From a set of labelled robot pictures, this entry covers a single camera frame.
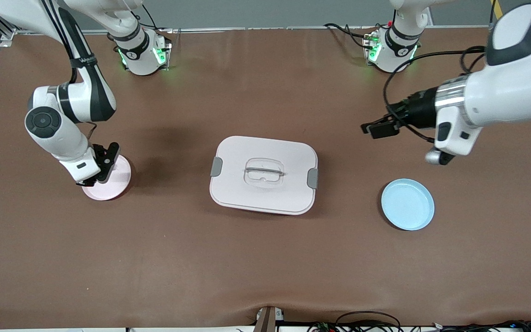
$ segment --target black cable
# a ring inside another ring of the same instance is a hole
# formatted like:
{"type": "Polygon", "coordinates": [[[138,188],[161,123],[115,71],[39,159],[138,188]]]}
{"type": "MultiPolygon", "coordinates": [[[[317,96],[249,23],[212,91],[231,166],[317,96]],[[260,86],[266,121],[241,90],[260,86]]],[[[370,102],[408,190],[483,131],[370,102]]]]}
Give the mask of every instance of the black cable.
{"type": "MultiPolygon", "coordinates": [[[[395,23],[395,19],[396,19],[396,9],[392,12],[392,21],[390,22],[391,25],[395,23]]],[[[390,29],[390,26],[388,24],[376,23],[374,26],[375,27],[379,27],[379,28],[383,28],[384,30],[389,30],[390,29]]]]}
{"type": "Polygon", "coordinates": [[[154,22],[154,19],[153,19],[153,17],[151,16],[151,13],[149,13],[149,11],[147,10],[147,8],[145,7],[144,4],[143,4],[142,6],[143,6],[143,9],[145,9],[145,11],[147,12],[147,16],[149,16],[149,18],[151,19],[151,23],[153,23],[154,28],[157,29],[157,25],[156,25],[156,23],[154,22]]]}
{"type": "Polygon", "coordinates": [[[334,28],[337,28],[339,31],[343,32],[344,34],[348,34],[348,35],[352,35],[352,36],[356,36],[358,38],[364,38],[365,36],[364,35],[360,35],[360,34],[356,34],[356,33],[353,33],[353,32],[349,32],[348,30],[345,30],[344,28],[340,27],[339,25],[335,24],[335,23],[327,23],[325,25],[323,25],[323,27],[334,27],[334,28]]]}
{"type": "Polygon", "coordinates": [[[384,87],[382,88],[382,97],[384,98],[384,103],[385,103],[385,106],[386,106],[386,109],[388,110],[388,112],[390,113],[390,115],[395,119],[397,120],[402,126],[405,126],[405,128],[407,128],[408,130],[410,130],[413,134],[419,136],[421,139],[425,140],[425,141],[428,141],[429,143],[434,143],[434,139],[433,138],[429,138],[423,134],[421,134],[419,131],[415,130],[413,127],[411,127],[409,124],[407,124],[407,122],[405,122],[403,119],[400,118],[400,116],[398,116],[396,114],[396,112],[392,109],[392,107],[390,106],[390,103],[388,102],[388,96],[386,95],[386,89],[388,88],[388,84],[391,82],[392,78],[395,77],[395,75],[398,73],[398,71],[405,67],[406,65],[412,63],[412,62],[415,62],[417,61],[418,59],[423,59],[423,58],[427,58],[427,57],[434,57],[436,55],[457,55],[457,54],[463,54],[463,53],[479,53],[480,51],[477,51],[477,50],[463,50],[463,51],[441,51],[441,52],[433,52],[433,53],[427,53],[427,54],[422,54],[422,55],[419,55],[417,57],[414,57],[412,59],[408,59],[407,61],[405,61],[404,63],[402,63],[401,65],[399,65],[395,71],[393,71],[390,76],[388,76],[388,79],[386,79],[386,82],[384,83],[384,87]]]}
{"type": "Polygon", "coordinates": [[[489,18],[489,26],[493,24],[493,16],[495,16],[495,5],[497,5],[497,2],[499,0],[492,0],[493,4],[491,4],[491,16],[489,18]]]}
{"type": "Polygon", "coordinates": [[[89,134],[87,134],[87,139],[90,139],[91,135],[93,135],[93,132],[97,128],[97,124],[95,122],[89,122],[89,121],[87,121],[87,124],[90,124],[90,125],[93,126],[93,128],[91,128],[91,130],[89,130],[89,134]]]}
{"type": "Polygon", "coordinates": [[[371,46],[367,46],[367,45],[360,44],[360,43],[356,40],[356,38],[354,37],[354,34],[352,33],[352,30],[349,29],[349,25],[346,24],[346,25],[345,25],[345,28],[348,30],[349,35],[352,37],[352,40],[356,43],[356,45],[358,45],[358,46],[364,48],[365,50],[371,50],[371,49],[372,49],[371,46]]]}
{"type": "Polygon", "coordinates": [[[493,325],[471,324],[467,326],[443,326],[442,332],[492,332],[499,328],[519,328],[522,332],[531,332],[531,321],[505,321],[493,325]]]}
{"type": "MultiPolygon", "coordinates": [[[[57,30],[57,34],[59,35],[59,38],[61,39],[61,42],[62,42],[63,46],[65,46],[65,51],[67,51],[67,55],[69,56],[69,59],[74,59],[73,53],[71,51],[71,47],[69,45],[69,40],[67,38],[67,35],[65,34],[65,30],[63,30],[63,28],[59,25],[60,24],[60,20],[59,20],[59,17],[57,16],[57,13],[54,10],[54,5],[53,5],[52,0],[48,0],[48,2],[50,4],[50,7],[51,7],[50,9],[46,5],[46,0],[40,0],[40,2],[42,2],[42,5],[44,6],[44,9],[48,13],[48,17],[51,19],[55,30],[57,30]]],[[[69,84],[73,84],[76,81],[77,81],[77,69],[71,68],[71,78],[69,80],[69,84]]]]}
{"type": "Polygon", "coordinates": [[[460,56],[460,68],[462,68],[465,74],[470,74],[472,73],[472,71],[470,71],[469,68],[466,68],[466,63],[464,63],[464,57],[466,57],[466,54],[468,54],[469,51],[474,51],[474,50],[477,50],[478,53],[480,52],[484,53],[485,46],[470,46],[466,50],[464,50],[464,52],[460,56]]]}
{"type": "Polygon", "coordinates": [[[468,70],[472,71],[472,69],[478,63],[478,61],[480,59],[482,59],[484,56],[485,56],[485,54],[483,53],[483,54],[479,55],[476,59],[474,59],[474,61],[470,64],[470,67],[468,68],[468,70]]]}
{"type": "Polygon", "coordinates": [[[396,321],[396,323],[399,326],[399,328],[401,327],[401,322],[395,316],[390,315],[390,314],[386,314],[386,313],[381,313],[380,311],[369,311],[369,310],[352,311],[351,313],[343,314],[343,315],[339,316],[335,320],[335,324],[339,323],[339,320],[342,319],[343,317],[347,317],[347,316],[350,316],[350,315],[357,315],[357,314],[374,314],[374,315],[381,315],[381,316],[385,316],[385,317],[390,317],[391,319],[396,321]]]}
{"type": "Polygon", "coordinates": [[[152,28],[153,30],[168,29],[168,28],[160,28],[160,27],[158,27],[158,26],[155,24],[153,17],[152,17],[151,14],[149,13],[149,11],[148,11],[147,8],[145,7],[145,5],[143,5],[143,8],[144,8],[145,11],[147,12],[147,15],[148,15],[149,18],[151,19],[151,22],[153,23],[153,25],[149,25],[149,24],[141,23],[141,16],[140,16],[140,15],[136,15],[135,12],[133,12],[133,11],[130,11],[130,13],[132,14],[132,16],[134,16],[135,19],[136,19],[137,21],[139,21],[139,24],[140,24],[140,25],[142,25],[143,27],[152,28]]]}

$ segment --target brown tablecloth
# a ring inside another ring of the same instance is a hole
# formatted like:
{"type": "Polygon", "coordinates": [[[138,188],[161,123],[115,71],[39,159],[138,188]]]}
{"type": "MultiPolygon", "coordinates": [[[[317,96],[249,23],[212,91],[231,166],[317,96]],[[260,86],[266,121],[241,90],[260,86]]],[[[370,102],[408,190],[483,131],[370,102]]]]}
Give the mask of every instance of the brown tablecloth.
{"type": "MultiPolygon", "coordinates": [[[[485,36],[428,30],[420,53],[485,36]]],[[[15,37],[0,51],[0,328],[248,324],[264,305],[287,320],[360,309],[409,325],[531,319],[531,122],[487,128],[470,156],[430,166],[430,146],[409,132],[362,134],[384,113],[387,74],[367,67],[349,36],[183,34],[171,70],[149,77],[122,70],[105,36],[87,40],[118,100],[92,141],[120,143],[133,187],[90,200],[28,136],[28,96],[70,71],[50,38],[15,37]],[[312,146],[312,210],[213,202],[212,158],[232,135],[312,146]],[[379,211],[383,187],[402,177],[436,202],[421,231],[399,231],[379,211]]],[[[390,99],[459,72],[455,56],[420,60],[394,79],[390,99]]]]}

